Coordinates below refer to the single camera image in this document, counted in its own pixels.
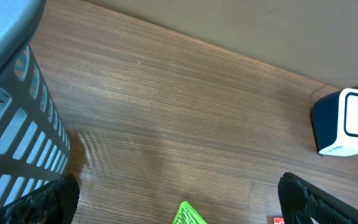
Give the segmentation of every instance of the green object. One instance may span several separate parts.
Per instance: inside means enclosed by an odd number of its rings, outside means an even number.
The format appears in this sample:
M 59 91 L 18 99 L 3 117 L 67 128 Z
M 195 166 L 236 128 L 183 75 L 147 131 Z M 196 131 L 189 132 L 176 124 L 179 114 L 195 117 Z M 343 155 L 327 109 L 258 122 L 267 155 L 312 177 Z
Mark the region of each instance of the green object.
M 180 204 L 172 224 L 207 224 L 201 215 L 186 201 Z

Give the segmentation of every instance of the red object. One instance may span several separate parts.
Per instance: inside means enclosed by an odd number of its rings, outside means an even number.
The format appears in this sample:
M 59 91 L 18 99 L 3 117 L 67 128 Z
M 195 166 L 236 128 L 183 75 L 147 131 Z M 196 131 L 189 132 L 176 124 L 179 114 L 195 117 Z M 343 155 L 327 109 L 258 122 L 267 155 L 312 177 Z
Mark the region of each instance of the red object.
M 284 224 L 284 218 L 274 218 L 274 224 Z

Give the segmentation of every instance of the small speaker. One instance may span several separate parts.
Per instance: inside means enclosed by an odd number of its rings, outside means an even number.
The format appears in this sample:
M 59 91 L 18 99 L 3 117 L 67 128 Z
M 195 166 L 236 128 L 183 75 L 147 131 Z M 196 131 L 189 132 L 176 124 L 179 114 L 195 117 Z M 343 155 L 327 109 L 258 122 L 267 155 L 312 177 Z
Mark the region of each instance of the small speaker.
M 358 90 L 346 88 L 318 100 L 311 123 L 319 154 L 358 154 Z

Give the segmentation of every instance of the brown wall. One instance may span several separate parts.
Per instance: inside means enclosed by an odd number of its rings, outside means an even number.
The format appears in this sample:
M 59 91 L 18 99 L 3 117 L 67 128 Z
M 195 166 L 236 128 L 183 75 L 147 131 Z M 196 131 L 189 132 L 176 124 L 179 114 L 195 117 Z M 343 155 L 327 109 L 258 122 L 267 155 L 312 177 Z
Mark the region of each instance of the brown wall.
M 358 1 L 88 1 L 315 80 L 358 85 Z

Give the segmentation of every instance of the wooden desk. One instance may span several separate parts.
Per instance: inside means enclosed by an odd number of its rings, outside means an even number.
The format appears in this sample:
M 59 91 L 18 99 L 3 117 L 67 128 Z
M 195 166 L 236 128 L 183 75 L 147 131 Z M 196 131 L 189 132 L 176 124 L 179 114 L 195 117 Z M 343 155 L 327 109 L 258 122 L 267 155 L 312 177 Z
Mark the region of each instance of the wooden desk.
M 333 87 L 77 0 L 48 2 L 32 47 L 70 134 L 75 223 L 171 223 L 184 200 L 267 223 L 286 171 L 358 208 L 358 155 L 314 144 Z

